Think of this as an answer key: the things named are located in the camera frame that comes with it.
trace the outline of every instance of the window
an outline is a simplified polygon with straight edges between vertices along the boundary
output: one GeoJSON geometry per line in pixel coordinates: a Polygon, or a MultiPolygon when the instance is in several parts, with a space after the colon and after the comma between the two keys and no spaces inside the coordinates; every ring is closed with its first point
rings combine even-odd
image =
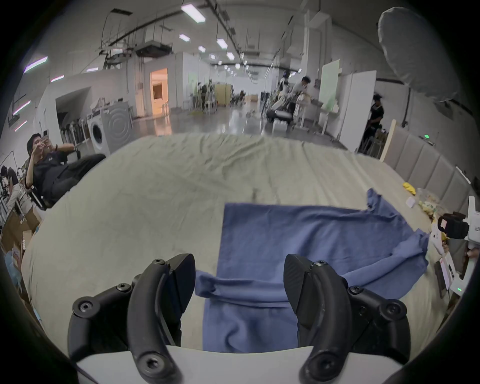
{"type": "Polygon", "coordinates": [[[153,86],[153,98],[154,100],[163,99],[162,84],[156,84],[153,86]]]}

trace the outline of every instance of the blue fabric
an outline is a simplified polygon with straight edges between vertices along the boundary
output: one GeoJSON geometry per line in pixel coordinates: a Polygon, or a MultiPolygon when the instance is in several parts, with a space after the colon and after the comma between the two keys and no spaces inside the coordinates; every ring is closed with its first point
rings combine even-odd
{"type": "Polygon", "coordinates": [[[368,209],[225,204],[217,276],[197,271],[205,301],[203,348],[269,352],[297,347],[297,318],[283,287],[289,253],[325,260],[349,286],[389,299],[425,272],[428,235],[415,232],[373,189],[368,209]]]}

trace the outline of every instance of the whiteboard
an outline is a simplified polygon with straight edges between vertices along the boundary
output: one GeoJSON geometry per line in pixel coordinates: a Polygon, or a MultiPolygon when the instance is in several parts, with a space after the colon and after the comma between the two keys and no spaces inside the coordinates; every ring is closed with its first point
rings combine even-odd
{"type": "Polygon", "coordinates": [[[323,109],[331,111],[335,103],[336,86],[338,83],[338,70],[340,60],[335,60],[325,64],[322,67],[322,77],[320,81],[320,94],[318,99],[323,102],[323,109]]]}
{"type": "Polygon", "coordinates": [[[340,142],[351,152],[356,152],[367,126],[377,71],[354,73],[343,120],[340,142]]]}

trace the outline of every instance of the doorway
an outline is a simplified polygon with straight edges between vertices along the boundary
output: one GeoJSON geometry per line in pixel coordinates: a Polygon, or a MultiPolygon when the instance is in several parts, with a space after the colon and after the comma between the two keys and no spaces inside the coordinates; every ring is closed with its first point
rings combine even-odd
{"type": "Polygon", "coordinates": [[[162,105],[168,102],[168,70],[166,68],[150,73],[150,95],[152,114],[162,114],[162,105]]]}

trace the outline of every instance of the man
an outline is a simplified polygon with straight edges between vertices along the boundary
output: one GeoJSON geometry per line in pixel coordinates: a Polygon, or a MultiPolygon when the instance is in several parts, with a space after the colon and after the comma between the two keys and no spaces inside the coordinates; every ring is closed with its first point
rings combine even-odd
{"type": "Polygon", "coordinates": [[[105,158],[103,154],[85,156],[71,164],[67,154],[74,150],[73,144],[52,145],[48,137],[39,133],[32,135],[27,143],[30,155],[25,186],[34,185],[50,204],[55,204],[66,192],[75,186],[85,174],[105,158]]]}
{"type": "Polygon", "coordinates": [[[20,184],[18,183],[18,177],[15,171],[12,168],[8,168],[6,166],[2,166],[0,175],[2,177],[5,177],[8,180],[8,195],[9,195],[9,200],[7,202],[7,209],[8,212],[12,210],[12,208],[15,206],[15,202],[17,200],[17,197],[20,195],[21,189],[20,189],[20,184]]]}
{"type": "Polygon", "coordinates": [[[380,102],[381,98],[379,94],[373,95],[374,104],[370,108],[370,119],[367,121],[367,127],[363,133],[360,145],[364,147],[364,153],[366,153],[370,147],[370,143],[368,142],[369,137],[375,136],[377,129],[380,127],[380,121],[382,121],[384,116],[384,107],[382,107],[382,103],[380,102]]]}
{"type": "MultiPolygon", "coordinates": [[[[310,84],[310,77],[304,76],[302,77],[301,82],[296,83],[294,86],[291,87],[289,96],[290,97],[295,97],[295,100],[300,96],[300,94],[304,93],[307,96],[310,96],[307,93],[307,87],[308,84],[310,84]]],[[[291,113],[293,115],[293,112],[295,112],[295,102],[290,102],[287,107],[287,112],[291,113]]]]}

